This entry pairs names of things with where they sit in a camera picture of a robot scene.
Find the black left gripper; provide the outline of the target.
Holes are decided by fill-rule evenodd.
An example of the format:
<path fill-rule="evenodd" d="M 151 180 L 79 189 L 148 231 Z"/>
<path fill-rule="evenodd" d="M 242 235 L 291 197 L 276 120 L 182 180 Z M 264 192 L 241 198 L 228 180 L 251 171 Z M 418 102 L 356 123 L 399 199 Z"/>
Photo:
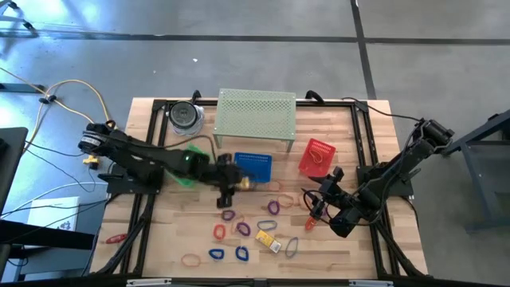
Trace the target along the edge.
<path fill-rule="evenodd" d="M 230 153 L 219 155 L 215 166 L 220 176 L 219 181 L 228 186 L 220 190 L 220 197 L 217 198 L 217 208 L 231 207 L 233 205 L 233 195 L 235 194 L 235 188 L 232 186 L 240 184 L 243 178 L 254 182 L 257 177 L 254 173 L 241 169 L 236 165 Z"/>

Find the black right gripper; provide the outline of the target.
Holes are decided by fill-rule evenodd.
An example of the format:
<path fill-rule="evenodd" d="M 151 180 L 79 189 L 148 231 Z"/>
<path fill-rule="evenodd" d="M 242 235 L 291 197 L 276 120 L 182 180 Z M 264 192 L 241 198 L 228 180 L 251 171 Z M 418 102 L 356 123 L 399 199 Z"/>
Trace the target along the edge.
<path fill-rule="evenodd" d="M 337 181 L 331 177 L 323 177 L 320 179 L 320 188 L 323 199 L 335 207 L 341 207 L 343 204 L 343 190 L 338 186 Z M 322 219 L 324 213 L 324 202 L 317 202 L 312 199 L 309 204 L 310 216 L 317 222 Z"/>

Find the blue plastic basket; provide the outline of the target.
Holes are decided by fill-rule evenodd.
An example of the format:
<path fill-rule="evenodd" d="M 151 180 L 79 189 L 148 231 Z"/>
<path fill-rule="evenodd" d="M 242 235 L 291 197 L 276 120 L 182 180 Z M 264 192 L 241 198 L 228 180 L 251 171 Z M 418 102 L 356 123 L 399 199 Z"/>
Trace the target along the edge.
<path fill-rule="evenodd" d="M 251 182 L 269 183 L 272 176 L 271 155 L 236 152 L 234 162 L 243 170 Z"/>

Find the red plastic basket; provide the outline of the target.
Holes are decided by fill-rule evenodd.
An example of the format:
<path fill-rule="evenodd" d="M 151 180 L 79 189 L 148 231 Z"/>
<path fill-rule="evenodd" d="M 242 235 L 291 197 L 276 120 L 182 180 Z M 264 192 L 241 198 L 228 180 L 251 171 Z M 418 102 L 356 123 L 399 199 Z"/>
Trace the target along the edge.
<path fill-rule="evenodd" d="M 323 153 L 324 160 L 320 164 L 315 164 L 308 151 L 311 148 L 321 150 Z M 325 176 L 332 164 L 332 160 L 335 157 L 336 149 L 332 145 L 322 142 L 316 139 L 310 139 L 308 145 L 304 150 L 304 154 L 300 160 L 298 169 L 301 173 L 308 177 L 322 177 Z"/>

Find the green plastic basket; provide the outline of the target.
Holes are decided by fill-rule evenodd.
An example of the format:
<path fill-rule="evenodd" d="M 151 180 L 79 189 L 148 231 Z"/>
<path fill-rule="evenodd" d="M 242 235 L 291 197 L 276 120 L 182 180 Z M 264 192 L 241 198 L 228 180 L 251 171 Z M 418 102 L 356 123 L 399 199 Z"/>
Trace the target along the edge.
<path fill-rule="evenodd" d="M 207 153 L 205 153 L 203 150 L 201 150 L 199 147 L 193 145 L 192 143 L 189 143 L 187 146 L 186 146 L 186 149 L 187 150 L 190 150 L 190 151 L 195 151 L 199 154 L 204 154 L 204 155 L 207 155 Z M 193 187 L 194 184 L 195 184 L 195 181 L 193 179 L 185 179 L 185 178 L 180 178 L 178 177 L 177 175 L 174 175 L 172 173 L 170 173 L 170 177 L 176 182 L 178 183 L 179 185 L 181 185 L 182 187 Z"/>

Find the green perforated metal shelf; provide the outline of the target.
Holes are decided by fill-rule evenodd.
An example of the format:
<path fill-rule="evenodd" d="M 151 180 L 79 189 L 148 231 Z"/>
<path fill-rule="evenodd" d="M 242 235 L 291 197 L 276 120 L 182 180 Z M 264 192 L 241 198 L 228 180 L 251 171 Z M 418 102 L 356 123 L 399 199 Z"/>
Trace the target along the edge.
<path fill-rule="evenodd" d="M 218 148 L 225 136 L 280 140 L 290 152 L 296 140 L 296 94 L 222 88 L 213 128 Z"/>

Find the white cylindrical container black rim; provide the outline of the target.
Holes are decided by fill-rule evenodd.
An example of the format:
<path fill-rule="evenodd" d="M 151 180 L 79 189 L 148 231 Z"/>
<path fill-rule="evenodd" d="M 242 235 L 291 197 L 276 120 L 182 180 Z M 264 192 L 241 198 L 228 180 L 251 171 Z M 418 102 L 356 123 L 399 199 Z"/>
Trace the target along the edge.
<path fill-rule="evenodd" d="M 178 101 L 170 107 L 169 120 L 177 128 L 188 129 L 198 120 L 198 112 L 191 102 Z"/>

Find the grey metal stand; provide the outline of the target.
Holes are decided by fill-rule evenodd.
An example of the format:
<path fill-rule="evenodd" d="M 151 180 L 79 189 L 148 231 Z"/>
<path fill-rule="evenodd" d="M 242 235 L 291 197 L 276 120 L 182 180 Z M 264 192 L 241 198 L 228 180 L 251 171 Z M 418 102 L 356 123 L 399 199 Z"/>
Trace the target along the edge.
<path fill-rule="evenodd" d="M 510 227 L 510 210 L 504 211 L 501 195 L 510 196 L 510 109 L 488 118 L 480 127 L 455 140 L 442 155 L 462 153 L 473 187 L 481 201 L 483 218 L 465 226 L 475 233 Z"/>

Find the black metal beam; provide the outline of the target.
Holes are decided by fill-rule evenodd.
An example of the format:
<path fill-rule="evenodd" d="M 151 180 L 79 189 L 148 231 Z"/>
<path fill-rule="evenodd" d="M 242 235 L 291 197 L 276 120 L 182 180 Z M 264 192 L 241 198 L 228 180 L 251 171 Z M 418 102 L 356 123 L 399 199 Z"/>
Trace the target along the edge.
<path fill-rule="evenodd" d="M 0 220 L 0 244 L 90 250 L 95 234 Z"/>

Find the black stand foot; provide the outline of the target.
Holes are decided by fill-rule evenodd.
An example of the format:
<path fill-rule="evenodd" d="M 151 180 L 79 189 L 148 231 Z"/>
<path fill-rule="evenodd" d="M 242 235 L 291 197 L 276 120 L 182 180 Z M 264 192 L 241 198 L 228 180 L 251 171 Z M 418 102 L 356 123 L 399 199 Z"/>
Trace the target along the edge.
<path fill-rule="evenodd" d="M 32 87 L 28 84 L 0 83 L 0 92 L 19 92 L 19 93 L 44 93 L 44 85 L 35 85 Z"/>

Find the grey metal stand leg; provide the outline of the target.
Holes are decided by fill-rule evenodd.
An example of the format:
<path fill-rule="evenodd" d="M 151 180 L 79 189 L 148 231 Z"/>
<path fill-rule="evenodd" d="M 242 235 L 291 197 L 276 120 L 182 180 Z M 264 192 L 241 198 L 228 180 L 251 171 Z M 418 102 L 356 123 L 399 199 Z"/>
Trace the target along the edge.
<path fill-rule="evenodd" d="M 5 15 L 8 9 L 13 10 L 16 15 Z M 9 28 L 2 27 L 2 22 L 12 23 L 12 26 Z M 34 37 L 38 36 L 37 30 L 33 27 L 32 23 L 26 19 L 24 11 L 14 0 L 0 0 L 0 35 L 6 36 L 8 33 L 17 33 L 19 25 L 22 25 Z"/>

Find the silver aluminium bracket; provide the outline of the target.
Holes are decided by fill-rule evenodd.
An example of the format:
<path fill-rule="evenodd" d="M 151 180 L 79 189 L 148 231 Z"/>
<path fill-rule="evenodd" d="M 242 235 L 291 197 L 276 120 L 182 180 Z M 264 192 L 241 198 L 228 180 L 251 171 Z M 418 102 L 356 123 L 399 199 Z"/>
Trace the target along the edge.
<path fill-rule="evenodd" d="M 171 284 L 171 278 L 137 278 L 127 280 L 126 287 L 167 287 Z"/>
<path fill-rule="evenodd" d="M 392 281 L 379 281 L 379 280 L 350 280 L 349 287 L 394 287 Z"/>

